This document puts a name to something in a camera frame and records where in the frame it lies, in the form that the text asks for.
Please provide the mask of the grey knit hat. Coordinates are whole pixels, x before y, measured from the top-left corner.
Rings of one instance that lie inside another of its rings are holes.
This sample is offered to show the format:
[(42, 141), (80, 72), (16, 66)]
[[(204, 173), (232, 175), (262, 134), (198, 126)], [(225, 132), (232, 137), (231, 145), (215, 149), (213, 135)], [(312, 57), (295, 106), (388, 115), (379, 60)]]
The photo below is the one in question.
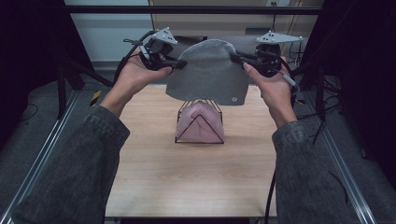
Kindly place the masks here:
[(168, 78), (166, 93), (180, 101), (206, 99), (219, 105), (243, 105), (248, 75), (231, 60), (234, 46), (208, 39), (184, 50), (178, 59), (187, 64)]

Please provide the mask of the person's left hand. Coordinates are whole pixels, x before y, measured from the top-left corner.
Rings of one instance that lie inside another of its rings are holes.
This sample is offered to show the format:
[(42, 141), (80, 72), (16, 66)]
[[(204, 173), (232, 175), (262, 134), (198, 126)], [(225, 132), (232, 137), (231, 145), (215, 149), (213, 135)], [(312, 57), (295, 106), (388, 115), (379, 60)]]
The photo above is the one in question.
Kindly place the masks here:
[(142, 63), (139, 53), (140, 50), (137, 49), (128, 58), (114, 85), (114, 88), (123, 94), (136, 94), (149, 83), (165, 78), (172, 72), (171, 67), (164, 67), (157, 71), (148, 70)]

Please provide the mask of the black metal stand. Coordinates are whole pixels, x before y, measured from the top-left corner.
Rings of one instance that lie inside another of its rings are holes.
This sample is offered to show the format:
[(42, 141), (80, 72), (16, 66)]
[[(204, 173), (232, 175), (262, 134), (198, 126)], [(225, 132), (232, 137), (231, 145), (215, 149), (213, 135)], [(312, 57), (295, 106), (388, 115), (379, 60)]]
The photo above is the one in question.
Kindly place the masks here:
[(82, 90), (85, 86), (84, 81), (81, 78), (81, 74), (87, 75), (93, 78), (99, 83), (104, 84), (107, 87), (111, 87), (113, 83), (96, 74), (92, 69), (87, 66), (81, 65), (76, 61), (68, 58), (61, 59), (57, 66), (57, 87), (58, 87), (58, 115), (57, 119), (60, 119), (66, 112), (66, 89), (65, 82), (71, 85), (73, 90)]

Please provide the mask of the aluminium frame rail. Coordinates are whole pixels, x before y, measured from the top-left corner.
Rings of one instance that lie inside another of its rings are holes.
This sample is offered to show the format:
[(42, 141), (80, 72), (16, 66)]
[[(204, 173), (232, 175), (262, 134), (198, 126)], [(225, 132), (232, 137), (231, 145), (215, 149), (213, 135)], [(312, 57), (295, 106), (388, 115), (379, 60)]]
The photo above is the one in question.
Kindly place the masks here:
[(80, 94), (81, 91), (71, 91), (71, 95), (67, 101), (64, 113), (53, 125), (49, 136), (47, 137), (42, 148), (40, 148), (38, 155), (36, 156), (26, 177), (23, 179), (17, 193), (14, 195), (5, 213), (0, 217), (0, 224), (13, 224), (11, 218), (12, 211), (31, 192), (50, 156), (50, 153), (57, 144), (58, 139), (63, 132), (64, 126), (70, 118)]
[(322, 140), (328, 150), (332, 164), (346, 191), (348, 201), (352, 205), (354, 213), (359, 219), (359, 224), (377, 224), (371, 208), (363, 197), (361, 189), (352, 175), (347, 162), (342, 157), (339, 147), (335, 144), (335, 141), (326, 126), (326, 122), (320, 117), (316, 117), (315, 121), (318, 124), (318, 136), (322, 136)]

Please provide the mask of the yellow and black tape strip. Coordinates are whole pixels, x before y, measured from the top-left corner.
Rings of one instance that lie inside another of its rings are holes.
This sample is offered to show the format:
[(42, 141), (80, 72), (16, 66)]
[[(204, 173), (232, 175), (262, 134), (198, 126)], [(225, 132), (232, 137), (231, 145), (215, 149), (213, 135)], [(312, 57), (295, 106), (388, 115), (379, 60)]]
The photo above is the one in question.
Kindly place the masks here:
[(96, 92), (93, 94), (92, 99), (91, 99), (91, 102), (90, 102), (90, 106), (96, 105), (96, 103), (97, 103), (97, 101), (98, 101), (98, 99), (99, 99), (101, 93), (102, 93), (102, 91), (96, 91)]

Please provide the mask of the person's right hand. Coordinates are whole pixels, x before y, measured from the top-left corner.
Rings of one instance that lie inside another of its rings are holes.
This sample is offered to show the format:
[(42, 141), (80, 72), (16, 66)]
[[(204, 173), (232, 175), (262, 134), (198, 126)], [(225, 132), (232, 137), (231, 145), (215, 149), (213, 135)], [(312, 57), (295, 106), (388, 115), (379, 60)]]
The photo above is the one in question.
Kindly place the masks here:
[(278, 113), (293, 111), (291, 106), (290, 84), (285, 79), (290, 73), (284, 65), (273, 77), (262, 76), (252, 65), (243, 63), (248, 76), (259, 87), (262, 99), (267, 106)]

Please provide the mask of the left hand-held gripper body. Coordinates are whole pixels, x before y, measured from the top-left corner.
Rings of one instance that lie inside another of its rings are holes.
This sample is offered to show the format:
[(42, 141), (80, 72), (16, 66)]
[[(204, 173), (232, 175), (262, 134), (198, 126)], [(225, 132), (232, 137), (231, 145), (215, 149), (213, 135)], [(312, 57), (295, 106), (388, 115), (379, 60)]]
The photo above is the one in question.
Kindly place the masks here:
[(157, 71), (177, 59), (170, 56), (177, 40), (169, 27), (147, 32), (141, 39), (139, 57), (148, 70)]

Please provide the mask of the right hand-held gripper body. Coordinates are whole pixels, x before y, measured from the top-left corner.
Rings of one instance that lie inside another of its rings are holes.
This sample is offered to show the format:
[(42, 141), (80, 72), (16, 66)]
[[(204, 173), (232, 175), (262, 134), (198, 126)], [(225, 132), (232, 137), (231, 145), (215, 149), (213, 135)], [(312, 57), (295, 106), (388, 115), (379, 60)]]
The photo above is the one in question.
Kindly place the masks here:
[(303, 40), (301, 36), (284, 35), (273, 31), (258, 37), (256, 39), (259, 43), (256, 47), (256, 55), (259, 58), (257, 70), (264, 77), (273, 77), (281, 69), (280, 45), (302, 42)]

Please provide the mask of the black crossbar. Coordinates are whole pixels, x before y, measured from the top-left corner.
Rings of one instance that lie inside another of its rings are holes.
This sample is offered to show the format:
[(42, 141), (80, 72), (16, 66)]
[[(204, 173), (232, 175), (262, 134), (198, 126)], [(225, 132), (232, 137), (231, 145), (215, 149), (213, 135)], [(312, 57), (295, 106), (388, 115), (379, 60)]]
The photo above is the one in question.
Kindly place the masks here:
[(322, 7), (212, 7), (212, 6), (65, 6), (69, 13), (94, 14), (238, 14), (319, 15)]

